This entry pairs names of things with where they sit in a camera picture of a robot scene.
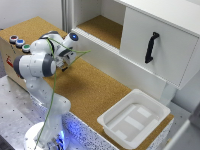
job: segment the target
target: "cabinet handle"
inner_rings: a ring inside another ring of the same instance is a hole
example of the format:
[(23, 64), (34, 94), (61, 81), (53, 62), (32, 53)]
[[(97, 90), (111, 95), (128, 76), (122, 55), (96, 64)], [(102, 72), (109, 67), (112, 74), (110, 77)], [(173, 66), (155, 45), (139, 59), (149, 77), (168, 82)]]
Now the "cabinet handle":
[(147, 48), (147, 53), (146, 53), (146, 57), (145, 57), (145, 63), (148, 64), (150, 61), (153, 60), (153, 57), (151, 57), (151, 53), (153, 50), (153, 45), (154, 45), (154, 40), (156, 38), (158, 38), (160, 35), (156, 32), (153, 32), (153, 36), (151, 37), (151, 39), (149, 40), (149, 45)]

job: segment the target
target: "cork countertop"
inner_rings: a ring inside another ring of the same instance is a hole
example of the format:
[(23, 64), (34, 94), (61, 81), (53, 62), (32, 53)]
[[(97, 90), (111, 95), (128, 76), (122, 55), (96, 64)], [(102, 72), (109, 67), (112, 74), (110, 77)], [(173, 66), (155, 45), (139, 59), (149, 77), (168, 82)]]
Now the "cork countertop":
[[(24, 39), (27, 44), (31, 44), (42, 34), (52, 30), (58, 31), (61, 36), (67, 35), (66, 32), (36, 17), (0, 31), (0, 37), (8, 42), (9, 37), (15, 34)], [(57, 82), (55, 92), (71, 101), (72, 106), (70, 111), (122, 150), (123, 148), (121, 146), (104, 133), (102, 126), (97, 123), (97, 118), (127, 95), (131, 89), (81, 58), (65, 72), (57, 69), (56, 74)], [(45, 78), (45, 80), (53, 87), (53, 76)], [(146, 149), (172, 119), (173, 115), (170, 114), (137, 150)]]

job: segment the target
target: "white drawer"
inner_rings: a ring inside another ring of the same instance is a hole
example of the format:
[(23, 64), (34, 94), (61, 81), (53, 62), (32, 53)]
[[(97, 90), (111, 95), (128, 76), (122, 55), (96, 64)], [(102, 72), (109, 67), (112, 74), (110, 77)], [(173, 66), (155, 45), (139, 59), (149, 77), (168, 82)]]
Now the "white drawer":
[[(145, 63), (153, 32), (160, 36), (154, 40), (153, 60)], [(197, 41), (196, 36), (127, 8), (120, 54), (179, 86)]]

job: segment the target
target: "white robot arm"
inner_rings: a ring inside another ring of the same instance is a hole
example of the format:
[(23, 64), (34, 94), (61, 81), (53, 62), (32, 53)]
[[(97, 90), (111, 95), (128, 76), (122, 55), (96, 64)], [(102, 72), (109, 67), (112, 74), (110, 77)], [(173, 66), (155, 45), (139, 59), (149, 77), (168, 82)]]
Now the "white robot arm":
[[(52, 39), (49, 41), (53, 52), (51, 51), (47, 38)], [(52, 56), (64, 58), (68, 65), (70, 65), (76, 57), (75, 52), (59, 45), (56, 41), (65, 47), (73, 48), (74, 43), (78, 41), (78, 36), (74, 33), (70, 33), (63, 40), (58, 32), (51, 31), (31, 44), (30, 51), (32, 55), (19, 56), (15, 59), (13, 64), (15, 72), (22, 79), (25, 79), (26, 87), (31, 97), (40, 101), (47, 108), (51, 105), (53, 89), (43, 80), (43, 77), (52, 76), (56, 71), (56, 62)], [(47, 123), (44, 126), (39, 140), (39, 150), (55, 149), (55, 147), (49, 147), (49, 143), (55, 142), (57, 136), (62, 132), (61, 117), (63, 114), (69, 112), (71, 107), (70, 101), (61, 95), (55, 93), (53, 99), (54, 101), (46, 121)]]

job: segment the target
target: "white bin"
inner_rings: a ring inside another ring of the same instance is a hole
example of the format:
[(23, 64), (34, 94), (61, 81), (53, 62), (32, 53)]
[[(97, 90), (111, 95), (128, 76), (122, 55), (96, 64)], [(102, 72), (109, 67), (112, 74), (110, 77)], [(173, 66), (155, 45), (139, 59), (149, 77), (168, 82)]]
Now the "white bin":
[(169, 108), (136, 89), (103, 113), (97, 121), (105, 133), (123, 148), (135, 149), (169, 113)]

